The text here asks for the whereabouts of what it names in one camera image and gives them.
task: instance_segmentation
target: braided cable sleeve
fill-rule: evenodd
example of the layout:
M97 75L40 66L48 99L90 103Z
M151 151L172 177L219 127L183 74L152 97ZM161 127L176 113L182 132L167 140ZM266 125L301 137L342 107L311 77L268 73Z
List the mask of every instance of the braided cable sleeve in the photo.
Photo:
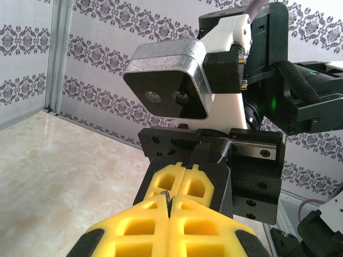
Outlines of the braided cable sleeve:
M307 83L304 76L297 70L293 63L290 61L279 61L274 63L274 65L280 71L293 92L305 105L322 101L317 92Z

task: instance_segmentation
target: damask wall pattern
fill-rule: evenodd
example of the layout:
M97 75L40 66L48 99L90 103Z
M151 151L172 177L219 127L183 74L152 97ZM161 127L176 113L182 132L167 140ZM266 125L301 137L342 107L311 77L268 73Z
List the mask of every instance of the damask wall pattern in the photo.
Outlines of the damask wall pattern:
M1 3L0 125L44 107L52 2Z
M197 17L245 0L174 0L175 9L157 8L170 1L75 0L61 115L109 137L139 147L137 133L147 126L175 126L172 119L149 114L122 79L122 72L142 43L195 37ZM342 57L340 13L320 12L304 0L284 1L290 11L290 51L298 42ZM193 18L178 16L192 9ZM312 60L314 53L307 54ZM268 119L262 130L279 131ZM325 200L343 182L342 132L300 134L288 138L283 188Z

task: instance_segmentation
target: marble floor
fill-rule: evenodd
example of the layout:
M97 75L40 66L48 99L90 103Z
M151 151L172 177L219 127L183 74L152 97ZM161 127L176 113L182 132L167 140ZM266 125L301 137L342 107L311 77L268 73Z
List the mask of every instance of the marble floor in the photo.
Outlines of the marble floor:
M45 112L0 131L1 256L66 256L89 226L132 206L148 164ZM268 247L261 223L235 218Z

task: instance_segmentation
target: purple wire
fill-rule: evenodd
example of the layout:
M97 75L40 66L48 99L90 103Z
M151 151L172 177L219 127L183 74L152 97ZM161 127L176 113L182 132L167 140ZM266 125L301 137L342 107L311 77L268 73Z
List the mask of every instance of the purple wire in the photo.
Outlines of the purple wire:
M248 14L252 22L258 12L268 3L268 0L253 0L243 14Z
M298 219L299 222L301 222L301 210L304 207L304 205L306 203L310 203L310 202L316 202L316 203L320 203L321 205L323 205L325 202L322 200L318 200L318 199L307 199L305 201L303 201L300 205L299 205L299 209L298 209Z

